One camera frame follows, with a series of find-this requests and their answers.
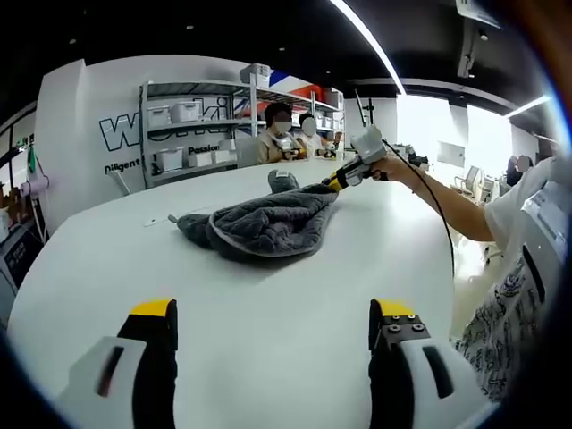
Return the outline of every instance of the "ceiling light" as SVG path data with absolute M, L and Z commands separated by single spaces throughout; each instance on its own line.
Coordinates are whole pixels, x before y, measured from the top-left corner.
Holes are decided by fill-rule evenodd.
M 397 88 L 400 90 L 401 95 L 405 96 L 406 95 L 405 88 L 403 88 L 403 85 L 401 85 L 401 81 L 399 76 L 397 75 L 397 72 L 393 68 L 393 65 L 391 64 L 387 54 L 383 51 L 379 43 L 377 43 L 377 40 L 375 40 L 374 35 L 369 30 L 369 28 L 366 27 L 366 25 L 359 19 L 359 17 L 354 13 L 354 11 L 352 11 L 350 7 L 347 4 L 345 4 L 345 2 L 343 2 L 343 0 L 330 0 L 330 2 L 332 2 L 333 5 L 335 5 L 340 10 L 340 12 L 346 15 L 346 18 L 348 18 L 351 21 L 351 23 L 354 24 L 356 29 L 371 45 L 377 56 L 379 56 L 380 59 L 382 60 L 383 64 L 385 65 L 385 68 L 387 69 L 387 71 L 391 75 L 391 78 L 395 82 L 395 85 L 397 85 Z
M 535 107 L 536 105 L 541 105 L 542 103 L 546 103 L 548 100 L 550 100 L 551 98 L 548 96 L 542 96 L 540 98 L 536 98 L 535 100 L 531 101 L 530 103 L 526 103 L 525 105 L 523 105 L 522 107 L 519 107 L 517 110 L 510 112 L 509 114 L 505 114 L 505 118 L 512 118 L 514 115 L 516 114 L 521 114 L 523 113 L 525 110 L 528 110 L 532 107 Z

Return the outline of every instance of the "gray towel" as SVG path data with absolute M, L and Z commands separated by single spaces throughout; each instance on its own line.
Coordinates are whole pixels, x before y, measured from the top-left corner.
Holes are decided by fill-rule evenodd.
M 338 193 L 323 184 L 298 189 L 296 178 L 268 175 L 274 191 L 211 215 L 170 216 L 189 240 L 239 261 L 292 257 L 319 249 Z

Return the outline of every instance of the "woman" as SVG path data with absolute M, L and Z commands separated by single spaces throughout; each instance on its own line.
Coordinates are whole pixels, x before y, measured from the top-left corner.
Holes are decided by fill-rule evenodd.
M 315 124 L 314 116 L 310 112 L 302 114 L 299 119 L 302 133 L 298 136 L 297 140 L 300 145 L 307 151 L 309 158 L 315 155 L 323 155 L 326 150 L 334 151 L 340 144 L 341 133 L 337 132 L 333 143 L 324 139 L 316 133 L 317 126 Z
M 258 137 L 257 164 L 290 161 L 306 153 L 288 132 L 292 128 L 292 109 L 289 105 L 271 103 L 265 110 L 265 120 L 266 130 Z

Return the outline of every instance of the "window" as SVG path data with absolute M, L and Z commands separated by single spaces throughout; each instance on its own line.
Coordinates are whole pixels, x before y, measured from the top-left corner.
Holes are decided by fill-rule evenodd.
M 455 176 L 463 175 L 463 167 L 437 161 L 442 143 L 463 148 L 466 137 L 453 120 L 449 101 L 446 99 L 398 96 L 398 142 L 411 145 L 418 156 L 427 156 L 433 164 L 431 175 L 445 184 L 451 184 Z
M 510 122 L 499 114 L 470 105 L 468 113 L 468 148 L 465 166 L 484 170 L 500 177 L 512 154 Z

